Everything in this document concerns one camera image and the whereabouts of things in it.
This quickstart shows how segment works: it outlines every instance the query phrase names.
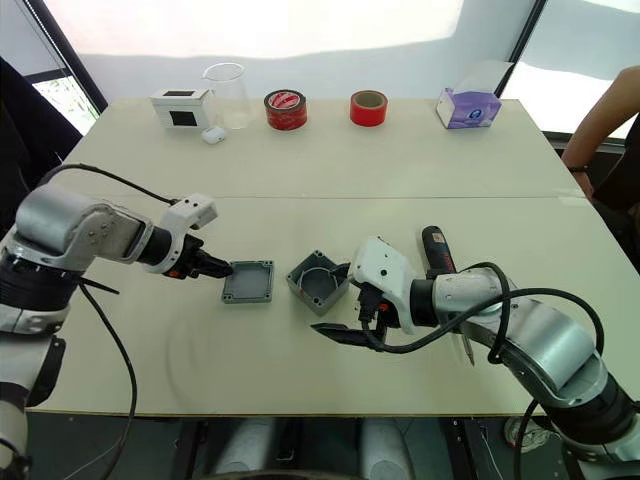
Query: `tape roll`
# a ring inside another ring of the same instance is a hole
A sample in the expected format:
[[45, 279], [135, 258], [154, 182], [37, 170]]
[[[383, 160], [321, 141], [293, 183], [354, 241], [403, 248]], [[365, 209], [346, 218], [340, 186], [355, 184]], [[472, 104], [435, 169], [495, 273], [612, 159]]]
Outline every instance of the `tape roll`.
[[363, 127], [375, 127], [387, 115], [387, 97], [375, 90], [361, 90], [351, 95], [351, 121]]
[[264, 97], [267, 122], [278, 130], [295, 130], [307, 123], [307, 99], [294, 90], [276, 90]]

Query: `hand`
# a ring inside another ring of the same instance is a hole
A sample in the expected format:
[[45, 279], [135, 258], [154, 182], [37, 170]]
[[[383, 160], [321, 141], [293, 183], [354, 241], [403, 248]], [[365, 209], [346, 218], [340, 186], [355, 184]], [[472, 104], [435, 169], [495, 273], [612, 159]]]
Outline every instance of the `hand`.
[[591, 180], [589, 180], [589, 175], [585, 172], [576, 172], [573, 173], [573, 178], [575, 178], [578, 185], [584, 192], [587, 199], [592, 202], [593, 201], [593, 185], [591, 185]]

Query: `white small box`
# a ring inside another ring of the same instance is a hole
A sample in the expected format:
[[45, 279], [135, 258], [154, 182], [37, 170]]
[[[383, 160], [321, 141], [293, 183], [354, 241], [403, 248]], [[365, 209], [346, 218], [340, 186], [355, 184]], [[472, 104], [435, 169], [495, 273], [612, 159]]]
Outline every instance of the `white small box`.
[[151, 103], [165, 128], [205, 129], [216, 119], [209, 90], [160, 90], [151, 96]]

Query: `floor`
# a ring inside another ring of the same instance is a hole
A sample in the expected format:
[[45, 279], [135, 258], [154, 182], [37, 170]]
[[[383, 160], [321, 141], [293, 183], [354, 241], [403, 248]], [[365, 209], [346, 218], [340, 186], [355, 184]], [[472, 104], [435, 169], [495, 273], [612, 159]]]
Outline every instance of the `floor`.
[[[500, 418], [481, 419], [488, 433], [491, 455], [476, 461], [490, 462], [479, 480], [512, 479], [512, 450], [502, 440]], [[416, 480], [453, 480], [447, 446], [436, 418], [398, 418], [414, 464]], [[90, 467], [69, 477], [76, 469], [99, 456], [120, 434], [124, 420], [99, 416], [68, 416], [54, 414], [29, 415], [29, 454], [34, 458], [32, 480], [93, 480], [107, 466], [105, 455]], [[305, 419], [304, 441], [299, 452], [305, 468], [357, 473], [354, 419]], [[173, 455], [179, 437], [179, 420], [139, 419], [131, 429], [120, 464], [110, 477], [115, 480], [170, 480]], [[201, 472], [206, 463], [206, 448], [200, 449], [196, 465]], [[556, 439], [540, 449], [524, 455], [523, 478], [568, 478], [559, 464]], [[198, 473], [194, 478], [202, 478]]]

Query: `human arm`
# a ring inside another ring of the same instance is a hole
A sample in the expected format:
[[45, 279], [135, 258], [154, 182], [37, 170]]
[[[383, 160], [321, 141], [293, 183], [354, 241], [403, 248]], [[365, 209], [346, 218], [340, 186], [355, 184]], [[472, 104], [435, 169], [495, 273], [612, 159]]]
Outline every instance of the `human arm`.
[[[598, 146], [611, 132], [640, 112], [640, 65], [622, 70], [582, 120], [562, 154], [569, 168], [588, 165]], [[574, 177], [591, 199], [593, 187], [584, 172]]]

